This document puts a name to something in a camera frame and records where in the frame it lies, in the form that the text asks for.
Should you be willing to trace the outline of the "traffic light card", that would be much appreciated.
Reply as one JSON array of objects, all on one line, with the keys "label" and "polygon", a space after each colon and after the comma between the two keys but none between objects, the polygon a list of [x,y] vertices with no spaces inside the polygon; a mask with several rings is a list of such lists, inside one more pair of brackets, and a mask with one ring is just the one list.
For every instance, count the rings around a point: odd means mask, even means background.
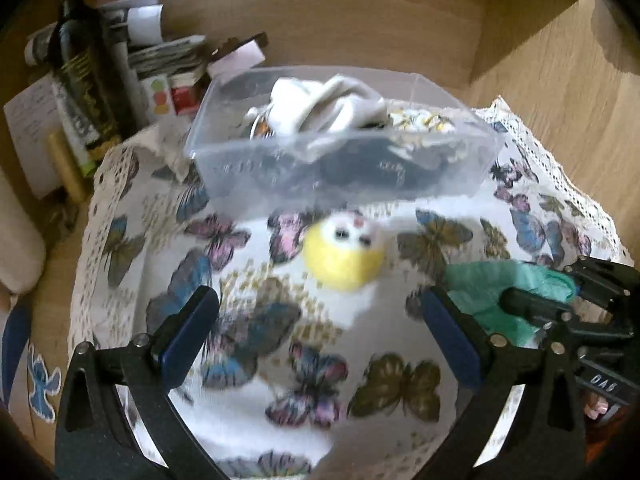
[{"label": "traffic light card", "polygon": [[145,95],[146,114],[151,122],[175,116],[175,105],[166,74],[142,79],[141,85]]}]

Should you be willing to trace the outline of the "black white fabric mask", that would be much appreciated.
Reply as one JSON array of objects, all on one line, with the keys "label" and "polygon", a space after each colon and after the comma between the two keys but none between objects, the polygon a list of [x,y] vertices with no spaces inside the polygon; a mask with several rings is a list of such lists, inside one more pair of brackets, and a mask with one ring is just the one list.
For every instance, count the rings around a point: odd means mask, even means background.
[{"label": "black white fabric mask", "polygon": [[427,186],[442,173],[447,159],[440,146],[429,148],[422,155],[423,158],[416,157],[416,152],[383,138],[350,140],[314,162],[294,162],[285,171],[285,182],[341,188],[351,184],[380,188]]}]

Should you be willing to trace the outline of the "white sock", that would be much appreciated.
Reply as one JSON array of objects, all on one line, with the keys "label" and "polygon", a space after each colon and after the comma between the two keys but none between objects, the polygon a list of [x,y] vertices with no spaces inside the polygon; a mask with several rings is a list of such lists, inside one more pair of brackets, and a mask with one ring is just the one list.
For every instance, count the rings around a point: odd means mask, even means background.
[{"label": "white sock", "polygon": [[281,77],[269,102],[250,108],[243,122],[250,136],[340,133],[386,124],[385,99],[357,78],[336,74],[327,81]]}]

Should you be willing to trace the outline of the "green knitted cloth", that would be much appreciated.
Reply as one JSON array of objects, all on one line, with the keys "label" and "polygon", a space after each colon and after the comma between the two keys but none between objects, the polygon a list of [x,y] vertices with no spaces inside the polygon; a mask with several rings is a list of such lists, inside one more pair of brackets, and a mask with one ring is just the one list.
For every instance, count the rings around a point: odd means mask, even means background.
[{"label": "green knitted cloth", "polygon": [[570,304],[576,296],[574,281],[555,270],[518,260],[475,261],[450,264],[442,287],[464,314],[471,315],[491,335],[500,333],[514,346],[532,348],[536,328],[499,306],[508,288]]}]

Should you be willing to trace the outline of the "yellow white plush toy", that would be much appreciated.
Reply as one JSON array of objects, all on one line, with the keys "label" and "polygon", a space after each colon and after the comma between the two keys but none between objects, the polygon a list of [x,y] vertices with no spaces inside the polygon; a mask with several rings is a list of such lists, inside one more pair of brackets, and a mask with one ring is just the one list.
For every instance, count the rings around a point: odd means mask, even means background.
[{"label": "yellow white plush toy", "polygon": [[387,233],[355,211],[337,211],[314,223],[303,239],[303,260],[323,286],[352,292],[371,283],[385,260]]}]

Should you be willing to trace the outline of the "butterfly print lace cloth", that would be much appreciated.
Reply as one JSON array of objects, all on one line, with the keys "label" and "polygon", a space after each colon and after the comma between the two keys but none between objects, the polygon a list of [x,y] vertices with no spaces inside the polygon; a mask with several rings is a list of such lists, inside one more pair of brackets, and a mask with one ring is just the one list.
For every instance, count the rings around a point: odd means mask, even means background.
[{"label": "butterfly print lace cloth", "polygon": [[502,143],[471,197],[389,200],[362,214],[386,229],[376,279],[338,292],[307,270],[303,240],[324,209],[225,216],[192,165],[160,154],[156,129],[113,148],[94,184],[70,308],[70,342],[115,348],[174,313],[200,285],[221,322],[170,394],[235,479],[405,479],[454,426],[462,385],[418,321],[422,289],[443,282],[462,310],[521,346],[482,278],[552,287],[580,257],[626,263],[611,217],[503,100],[480,110]]}]

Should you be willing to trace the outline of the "clear plastic storage box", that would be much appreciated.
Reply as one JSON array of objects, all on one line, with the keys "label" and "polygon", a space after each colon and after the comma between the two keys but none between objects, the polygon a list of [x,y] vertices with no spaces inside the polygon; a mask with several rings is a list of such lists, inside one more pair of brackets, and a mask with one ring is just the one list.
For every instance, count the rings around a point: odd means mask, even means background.
[{"label": "clear plastic storage box", "polygon": [[[340,133],[250,136],[243,122],[254,106],[269,102],[277,79],[293,77],[325,82],[336,74],[357,78],[386,101],[386,124]],[[447,162],[427,186],[379,186],[286,183],[294,162],[314,162],[350,140],[383,138],[416,152],[440,146]],[[502,137],[469,107],[433,81],[416,73],[352,66],[279,66],[254,68],[209,85],[184,154],[194,162],[210,201],[235,218],[253,219],[277,209],[334,208],[386,200],[415,200],[441,195],[471,195],[480,186],[502,145]]]}]

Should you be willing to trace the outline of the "stack of magazines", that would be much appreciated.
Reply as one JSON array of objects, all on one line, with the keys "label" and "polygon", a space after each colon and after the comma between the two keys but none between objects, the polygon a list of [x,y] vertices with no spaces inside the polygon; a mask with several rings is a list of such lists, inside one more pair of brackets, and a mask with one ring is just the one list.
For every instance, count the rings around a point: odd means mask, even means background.
[{"label": "stack of magazines", "polygon": [[[90,8],[101,15],[117,68],[123,65],[144,78],[156,74],[175,76],[206,67],[206,37],[167,38],[160,0],[116,0]],[[44,26],[28,36],[24,49],[28,66],[50,66],[48,45],[55,25]]]}]

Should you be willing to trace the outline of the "dark wine bottle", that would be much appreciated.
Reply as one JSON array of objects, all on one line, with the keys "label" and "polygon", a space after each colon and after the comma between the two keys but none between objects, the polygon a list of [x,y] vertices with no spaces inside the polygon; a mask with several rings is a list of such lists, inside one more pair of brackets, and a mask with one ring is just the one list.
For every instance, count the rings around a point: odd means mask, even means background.
[{"label": "dark wine bottle", "polygon": [[101,15],[84,0],[61,0],[47,60],[81,114],[79,136],[99,162],[137,131]]}]

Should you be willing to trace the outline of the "handwritten white note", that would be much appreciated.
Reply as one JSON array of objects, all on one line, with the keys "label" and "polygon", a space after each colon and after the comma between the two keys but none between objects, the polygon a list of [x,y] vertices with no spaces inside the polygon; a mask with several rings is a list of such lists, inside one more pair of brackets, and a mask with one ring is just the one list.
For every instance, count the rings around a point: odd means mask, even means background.
[{"label": "handwritten white note", "polygon": [[38,79],[14,96],[3,111],[26,181],[41,200],[62,186],[47,149],[47,135],[62,128],[51,77]]}]

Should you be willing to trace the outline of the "stitch cartoon sticker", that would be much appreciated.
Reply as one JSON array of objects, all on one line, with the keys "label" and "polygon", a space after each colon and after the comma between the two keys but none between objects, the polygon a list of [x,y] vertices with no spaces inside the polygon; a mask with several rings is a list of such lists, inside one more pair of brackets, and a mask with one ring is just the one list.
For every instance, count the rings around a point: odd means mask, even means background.
[{"label": "stitch cartoon sticker", "polygon": [[47,424],[53,424],[56,411],[50,402],[50,396],[57,396],[62,387],[62,373],[58,367],[49,372],[41,354],[33,344],[29,345],[27,370],[32,380],[32,391],[28,395],[32,412]]}]

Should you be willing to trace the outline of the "beige slim candle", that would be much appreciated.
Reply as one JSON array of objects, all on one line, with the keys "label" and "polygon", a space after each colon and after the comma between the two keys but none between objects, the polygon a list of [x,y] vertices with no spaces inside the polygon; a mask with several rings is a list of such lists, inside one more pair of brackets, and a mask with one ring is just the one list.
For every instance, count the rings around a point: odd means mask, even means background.
[{"label": "beige slim candle", "polygon": [[88,196],[84,177],[82,176],[66,141],[62,129],[52,129],[47,134],[47,150],[52,165],[65,191],[75,204],[83,203]]}]

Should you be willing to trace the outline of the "pink white small box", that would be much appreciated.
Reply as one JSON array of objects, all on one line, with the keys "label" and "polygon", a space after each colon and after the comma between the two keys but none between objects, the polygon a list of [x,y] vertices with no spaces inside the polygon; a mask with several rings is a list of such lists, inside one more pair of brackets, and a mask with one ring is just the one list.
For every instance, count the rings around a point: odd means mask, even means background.
[{"label": "pink white small box", "polygon": [[233,78],[265,61],[264,49],[269,44],[265,32],[251,36],[245,40],[229,38],[211,55],[207,63],[207,73],[212,79]]}]

